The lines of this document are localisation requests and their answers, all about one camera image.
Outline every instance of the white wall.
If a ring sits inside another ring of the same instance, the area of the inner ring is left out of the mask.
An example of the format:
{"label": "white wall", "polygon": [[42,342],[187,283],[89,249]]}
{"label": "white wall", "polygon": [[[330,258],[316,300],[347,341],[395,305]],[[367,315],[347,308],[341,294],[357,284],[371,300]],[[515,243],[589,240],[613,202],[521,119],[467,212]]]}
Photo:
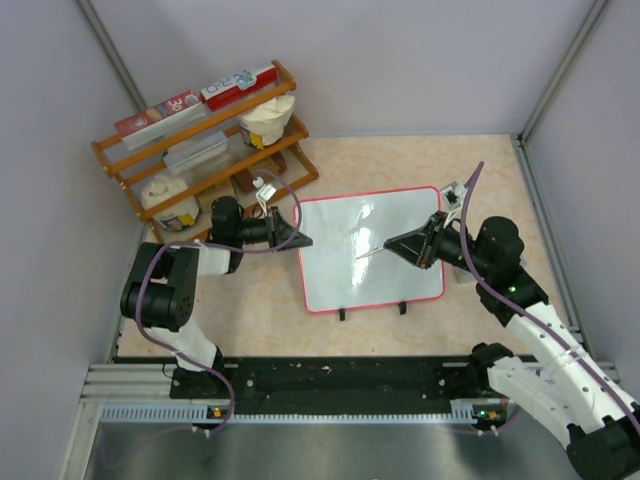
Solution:
{"label": "white wall", "polygon": [[140,233],[89,142],[131,114],[70,0],[0,1],[0,478],[61,466]]}
{"label": "white wall", "polygon": [[278,58],[314,135],[520,132],[593,0],[94,0],[150,103]]}
{"label": "white wall", "polygon": [[531,143],[582,317],[640,398],[640,2],[618,0]]}

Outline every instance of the red box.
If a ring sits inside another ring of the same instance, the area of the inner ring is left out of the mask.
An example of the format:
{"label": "red box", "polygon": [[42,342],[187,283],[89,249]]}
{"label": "red box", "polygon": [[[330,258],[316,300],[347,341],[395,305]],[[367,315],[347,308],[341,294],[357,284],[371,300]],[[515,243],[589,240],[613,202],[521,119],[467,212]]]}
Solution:
{"label": "red box", "polygon": [[200,96],[214,112],[276,81],[278,81],[278,71],[275,65],[268,63],[259,67],[246,68],[230,77],[218,80],[200,90]]}
{"label": "red box", "polygon": [[193,90],[187,90],[180,95],[171,97],[155,107],[147,108],[144,112],[132,115],[115,123],[120,138],[124,139],[140,130],[148,128],[154,123],[186,110],[200,103],[200,99]]}

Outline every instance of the beige tabletop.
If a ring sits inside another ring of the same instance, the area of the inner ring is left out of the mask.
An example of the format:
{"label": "beige tabletop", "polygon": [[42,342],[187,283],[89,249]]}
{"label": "beige tabletop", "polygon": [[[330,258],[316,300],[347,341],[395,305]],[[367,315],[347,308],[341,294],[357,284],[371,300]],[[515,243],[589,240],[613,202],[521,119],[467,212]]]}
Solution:
{"label": "beige tabletop", "polygon": [[[465,181],[484,161],[469,213],[475,236],[482,220],[503,215],[516,222],[525,243],[527,271],[563,316],[548,259],[515,153],[507,135],[310,138],[301,143],[320,178],[300,198]],[[278,205],[292,220],[293,201]],[[457,284],[445,268],[445,294],[395,306],[311,314],[304,308],[295,251],[245,255],[233,275],[198,280],[193,316],[225,355],[461,355],[479,342],[501,342],[518,353],[526,346],[507,334],[480,304],[475,283]],[[120,356],[165,355],[124,324]]]}

